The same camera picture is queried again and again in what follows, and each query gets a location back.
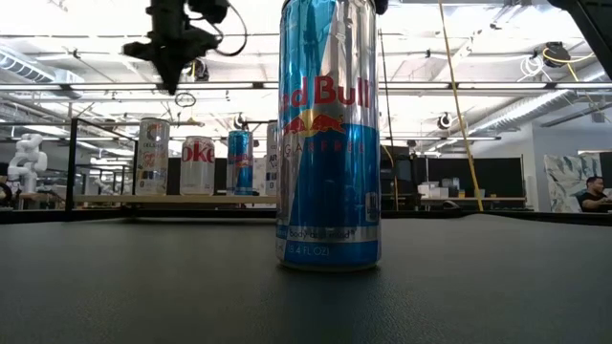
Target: exposed ductwork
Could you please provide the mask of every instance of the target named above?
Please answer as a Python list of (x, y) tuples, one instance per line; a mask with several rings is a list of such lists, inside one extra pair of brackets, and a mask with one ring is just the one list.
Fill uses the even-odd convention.
[[(580, 80), (583, 82), (594, 81), (602, 77), (606, 77), (605, 71), (599, 63), (593, 63), (579, 71)], [(561, 82), (574, 82), (571, 77), (565, 77)], [(562, 108), (578, 99), (578, 95), (572, 90), (557, 90), (539, 97), (524, 97), (512, 104), (493, 112), (482, 120), (471, 125), (467, 132), (468, 135), (481, 134), (486, 130), (495, 129), (497, 131), (507, 129), (509, 127), (517, 127), (521, 124), (549, 114)], [(454, 129), (453, 137), (458, 140), (461, 138), (460, 129)], [(436, 150), (445, 145), (451, 144), (455, 140), (448, 140), (434, 147), (429, 148), (429, 151)]]
[(29, 81), (48, 83), (55, 80), (54, 72), (44, 66), (28, 61), (29, 59), (10, 48), (0, 47), (0, 68), (25, 77)]
[[(79, 83), (84, 79), (70, 71), (41, 65), (29, 57), (6, 46), (0, 46), (0, 70), (18, 75), (34, 83)], [(57, 91), (58, 96), (76, 99), (82, 96), (74, 91)]]

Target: silver can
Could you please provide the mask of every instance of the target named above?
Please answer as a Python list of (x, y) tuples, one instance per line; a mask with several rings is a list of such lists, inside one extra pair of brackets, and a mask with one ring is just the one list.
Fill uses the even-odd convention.
[(268, 146), (266, 152), (266, 195), (276, 195), (278, 180), (278, 121), (268, 122), (268, 136), (266, 137)]
[(137, 195), (165, 195), (168, 176), (170, 123), (143, 118), (138, 140)]
[(214, 193), (214, 142), (205, 137), (187, 137), (181, 156), (181, 194)]
[(280, 24), (276, 256), (352, 270), (381, 257), (376, 13), (287, 0)]

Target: desk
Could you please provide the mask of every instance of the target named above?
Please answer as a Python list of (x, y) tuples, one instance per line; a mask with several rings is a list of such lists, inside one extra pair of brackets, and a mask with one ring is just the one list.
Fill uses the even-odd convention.
[(612, 343), (612, 230), (383, 220), (359, 273), (278, 266), (273, 220), (2, 225), (0, 342)]

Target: red bull logo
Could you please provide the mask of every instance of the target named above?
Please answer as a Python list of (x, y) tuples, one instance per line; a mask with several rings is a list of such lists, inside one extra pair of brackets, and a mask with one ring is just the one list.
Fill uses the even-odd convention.
[[(289, 107), (299, 108), (311, 105), (310, 103), (310, 88), (308, 77), (302, 78), (301, 89), (293, 91), (291, 94), (284, 94), (280, 99), (279, 111), (283, 112)], [(346, 90), (343, 86), (337, 86), (336, 81), (327, 75), (315, 76), (315, 98), (313, 105), (317, 104), (332, 104), (336, 100), (343, 105), (357, 105), (369, 108), (370, 107), (370, 81), (357, 78), (357, 89), (350, 87)]]
[(343, 123), (342, 115), (339, 118), (333, 118), (314, 110), (306, 110), (283, 127), (283, 135), (299, 134), (311, 137), (316, 133), (325, 133), (329, 130), (345, 134), (346, 131), (342, 128)]

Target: coke logo text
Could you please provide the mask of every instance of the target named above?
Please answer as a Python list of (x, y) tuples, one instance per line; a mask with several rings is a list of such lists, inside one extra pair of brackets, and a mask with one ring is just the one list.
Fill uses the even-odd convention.
[(192, 147), (183, 147), (182, 161), (214, 162), (214, 149), (208, 144), (194, 142)]

